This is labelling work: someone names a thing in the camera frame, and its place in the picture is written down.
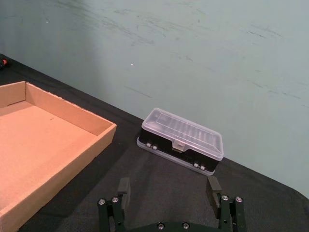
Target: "transparent lid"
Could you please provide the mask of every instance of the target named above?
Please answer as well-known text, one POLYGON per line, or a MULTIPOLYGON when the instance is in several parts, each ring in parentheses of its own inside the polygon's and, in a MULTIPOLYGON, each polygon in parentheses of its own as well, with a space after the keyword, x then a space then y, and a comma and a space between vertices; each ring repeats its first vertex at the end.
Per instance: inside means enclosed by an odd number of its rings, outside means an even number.
POLYGON ((179 152, 191 149, 215 160, 223 158, 221 134, 164 110, 154 109, 141 127, 171 140, 179 152))

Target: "screw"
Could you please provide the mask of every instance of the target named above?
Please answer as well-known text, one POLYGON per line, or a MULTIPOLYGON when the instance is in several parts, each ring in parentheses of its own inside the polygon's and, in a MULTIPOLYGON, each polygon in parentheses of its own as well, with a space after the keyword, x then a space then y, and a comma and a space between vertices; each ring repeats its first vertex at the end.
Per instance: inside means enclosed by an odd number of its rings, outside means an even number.
POLYGON ((235 200, 236 200, 237 202, 242 202, 242 198, 241 198, 241 197, 235 197, 235 200))
POLYGON ((118 202, 118 201, 119 201, 118 197, 113 197, 113 198, 112 198, 112 202, 116 203, 116 202, 118 202))
POLYGON ((100 205, 105 204, 105 200, 104 199, 99 200, 98 204, 100 204, 100 205))
POLYGON ((184 222, 184 223, 183 223, 183 228, 184 228, 184 229, 187 230, 187 229, 189 229, 189 227, 190 227, 189 223, 187 223, 187 222, 184 222))
POLYGON ((227 200, 228 200, 228 196, 222 195, 222 199, 223 199, 224 201, 227 201, 227 200))
POLYGON ((159 230, 162 230, 162 229, 164 229, 164 224, 163 223, 158 223, 158 229, 159 230))

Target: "black fabric surface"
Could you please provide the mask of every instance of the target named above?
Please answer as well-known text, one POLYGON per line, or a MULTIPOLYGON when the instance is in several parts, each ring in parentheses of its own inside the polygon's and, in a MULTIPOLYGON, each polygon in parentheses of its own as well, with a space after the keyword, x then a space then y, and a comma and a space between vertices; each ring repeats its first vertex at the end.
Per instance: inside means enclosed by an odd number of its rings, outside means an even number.
MULTIPOLYGON (((128 229, 159 221, 217 227, 205 176, 137 147, 141 119, 16 61, 0 70, 0 85, 22 80, 116 123, 117 130, 113 143, 20 232, 98 232, 97 200, 111 198, 121 177, 131 180, 128 229)), ((309 232, 309 200, 297 191, 225 158, 215 176, 224 193, 244 198, 249 232, 309 232)))

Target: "wall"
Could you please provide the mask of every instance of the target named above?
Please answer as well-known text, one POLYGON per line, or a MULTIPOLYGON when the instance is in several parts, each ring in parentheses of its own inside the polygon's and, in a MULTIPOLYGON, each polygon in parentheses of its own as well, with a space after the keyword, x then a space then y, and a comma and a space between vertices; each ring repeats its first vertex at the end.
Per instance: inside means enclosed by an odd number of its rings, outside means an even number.
POLYGON ((138 117, 223 135, 309 197, 308 1, 0 0, 0 53, 138 117))

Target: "orange object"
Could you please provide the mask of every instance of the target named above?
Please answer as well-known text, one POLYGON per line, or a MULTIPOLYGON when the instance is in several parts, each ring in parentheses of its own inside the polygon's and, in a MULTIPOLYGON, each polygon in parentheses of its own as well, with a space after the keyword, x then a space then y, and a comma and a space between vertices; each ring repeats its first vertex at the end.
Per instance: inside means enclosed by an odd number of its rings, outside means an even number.
POLYGON ((116 124, 38 87, 0 86, 0 232, 15 232, 111 142, 116 124))

